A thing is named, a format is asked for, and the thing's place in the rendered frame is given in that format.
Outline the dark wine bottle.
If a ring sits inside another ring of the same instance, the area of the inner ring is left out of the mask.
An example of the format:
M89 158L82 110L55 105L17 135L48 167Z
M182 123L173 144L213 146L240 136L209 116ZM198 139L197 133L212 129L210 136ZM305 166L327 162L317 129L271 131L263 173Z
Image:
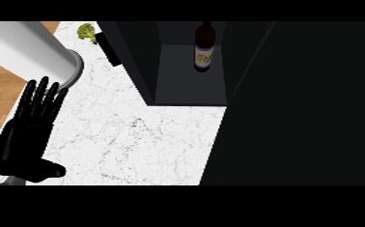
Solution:
M212 66L216 43L216 29L210 21L204 21L195 30L194 67L206 72Z

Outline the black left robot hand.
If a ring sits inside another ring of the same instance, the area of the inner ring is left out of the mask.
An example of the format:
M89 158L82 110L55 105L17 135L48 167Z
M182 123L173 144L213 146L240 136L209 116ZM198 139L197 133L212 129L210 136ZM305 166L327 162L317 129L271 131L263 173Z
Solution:
M0 132L0 176L17 176L25 182L40 183L65 176L65 167L43 158L55 120L68 89L31 79L25 85L14 118Z

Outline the white cylindrical container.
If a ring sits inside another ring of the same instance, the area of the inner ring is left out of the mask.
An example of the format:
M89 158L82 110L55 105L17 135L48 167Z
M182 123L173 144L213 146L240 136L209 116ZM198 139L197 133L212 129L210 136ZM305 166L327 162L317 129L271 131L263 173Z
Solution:
M70 88L77 82L85 61L67 49L40 21L0 21L0 66L25 81L49 77Z

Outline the green broccoli floret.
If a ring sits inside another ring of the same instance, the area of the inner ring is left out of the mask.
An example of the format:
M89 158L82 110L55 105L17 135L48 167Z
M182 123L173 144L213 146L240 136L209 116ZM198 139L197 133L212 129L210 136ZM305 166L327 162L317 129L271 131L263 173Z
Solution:
M92 43L98 43L95 27L90 23L85 23L77 29L77 36L82 40L89 39Z

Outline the dark grey cabinet door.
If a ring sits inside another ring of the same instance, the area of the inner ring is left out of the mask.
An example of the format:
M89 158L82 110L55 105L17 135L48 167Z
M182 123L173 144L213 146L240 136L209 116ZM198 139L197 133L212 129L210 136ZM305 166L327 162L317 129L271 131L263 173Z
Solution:
M274 24L201 183L365 184L365 21Z

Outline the dark grey cabinet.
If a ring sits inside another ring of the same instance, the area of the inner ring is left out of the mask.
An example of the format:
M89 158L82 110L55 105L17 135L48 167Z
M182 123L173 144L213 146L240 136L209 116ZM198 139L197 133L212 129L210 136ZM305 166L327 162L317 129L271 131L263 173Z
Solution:
M216 21L212 67L194 68L198 21L102 21L99 27L148 105L226 106L272 29Z

